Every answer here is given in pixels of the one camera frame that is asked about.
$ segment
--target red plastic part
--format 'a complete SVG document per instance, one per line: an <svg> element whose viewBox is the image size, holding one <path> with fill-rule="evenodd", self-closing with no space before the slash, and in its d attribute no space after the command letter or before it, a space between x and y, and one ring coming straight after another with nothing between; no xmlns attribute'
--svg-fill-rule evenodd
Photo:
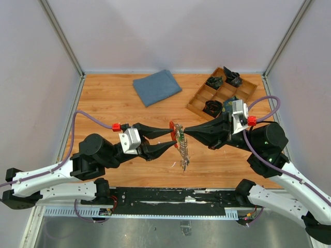
<svg viewBox="0 0 331 248"><path fill-rule="evenodd" d="M113 132L119 132L121 130L121 124L119 124L119 123L113 124L112 130L113 130Z"/></svg>
<svg viewBox="0 0 331 248"><path fill-rule="evenodd" d="M173 141L176 141L176 129L175 129L175 124L174 124L174 122L172 120L169 122L169 127L170 127L170 129L173 129L174 130L173 132L170 133L171 139Z"/></svg>
<svg viewBox="0 0 331 248"><path fill-rule="evenodd" d="M247 118L247 124L249 126L256 126L256 124L257 124L257 117L256 116L248 116L248 118Z"/></svg>

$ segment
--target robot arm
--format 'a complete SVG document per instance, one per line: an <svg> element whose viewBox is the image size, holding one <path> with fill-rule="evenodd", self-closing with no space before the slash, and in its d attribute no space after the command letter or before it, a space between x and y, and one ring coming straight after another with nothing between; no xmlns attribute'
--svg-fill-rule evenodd
<svg viewBox="0 0 331 248"><path fill-rule="evenodd" d="M152 128L140 123L130 127L121 125L117 131L120 142L113 145L99 134L91 134L79 143L79 152L74 154L59 169L54 164L30 172L11 168L6 181L14 182L11 190L3 193L2 202L12 209L33 207L36 202L59 199L81 199L85 201L107 201L108 181L99 178L95 182L80 182L105 174L105 168L118 168L123 162L135 157L151 161L160 157L176 141L150 145L148 139L171 133L172 129Z"/></svg>
<svg viewBox="0 0 331 248"><path fill-rule="evenodd" d="M331 244L330 196L303 176L282 153L288 139L280 125L273 122L254 130L251 129L247 137L244 133L245 129L254 125L256 125L256 118L248 116L246 104L242 100L237 100L233 102L232 115L224 113L204 124L186 128L184 133L213 150L224 145L251 152L253 148L262 160L269 162L274 168L261 162L254 154L247 160L250 167L257 174L281 185L296 200L278 196L245 179L236 188L241 200L285 215L299 225L305 226L306 232L315 239Z"/></svg>

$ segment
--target folded cloth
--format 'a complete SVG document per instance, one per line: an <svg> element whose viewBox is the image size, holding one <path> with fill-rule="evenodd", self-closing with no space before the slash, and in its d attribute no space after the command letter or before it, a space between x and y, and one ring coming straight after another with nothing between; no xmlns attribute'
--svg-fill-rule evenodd
<svg viewBox="0 0 331 248"><path fill-rule="evenodd" d="M164 100L182 90L169 70L162 70L143 79L133 80L133 87L145 107Z"/></svg>

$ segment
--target gray floor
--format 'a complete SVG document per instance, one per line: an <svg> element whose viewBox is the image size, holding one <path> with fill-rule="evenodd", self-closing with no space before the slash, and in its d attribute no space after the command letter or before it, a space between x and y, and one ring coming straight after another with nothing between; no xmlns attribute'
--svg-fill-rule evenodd
<svg viewBox="0 0 331 248"><path fill-rule="evenodd" d="M64 239L56 238L67 235ZM191 221L190 236L183 235L180 220L110 219L104 224L92 224L78 218L47 217L35 248L45 247L309 248L312 245L305 230L296 223L277 213L264 211L250 228L235 221Z"/></svg>

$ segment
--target wooden tabletop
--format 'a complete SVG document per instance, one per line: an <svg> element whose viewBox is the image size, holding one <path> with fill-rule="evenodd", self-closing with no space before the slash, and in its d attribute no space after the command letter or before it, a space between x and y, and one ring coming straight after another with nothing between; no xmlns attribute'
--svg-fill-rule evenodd
<svg viewBox="0 0 331 248"><path fill-rule="evenodd" d="M108 125L117 122L132 125L140 122L151 127L168 128L170 120L180 123L183 127L206 122L186 109L186 104L209 77L208 74L175 74L174 77L183 91L149 107L143 105L132 86L132 80L145 76L147 75L88 75L78 109ZM246 74L242 77L258 85L248 104L266 95L260 75ZM269 111L268 101L265 100L257 104L250 114L262 117ZM100 134L113 144L119 142L118 132L105 129L78 115L73 153L78 152L78 143L92 133ZM235 188L246 178L266 188L279 188L277 184L257 175L249 167L246 162L249 152L230 146L209 150L194 138L187 136L187 139L190 164L184 173L180 167L180 154L176 148L171 147L156 160L146 162L141 158L135 158L121 164L117 169L107 169L103 178L109 180L111 186L117 187ZM157 144L170 140L170 135L165 135L151 140L150 143Z"/></svg>

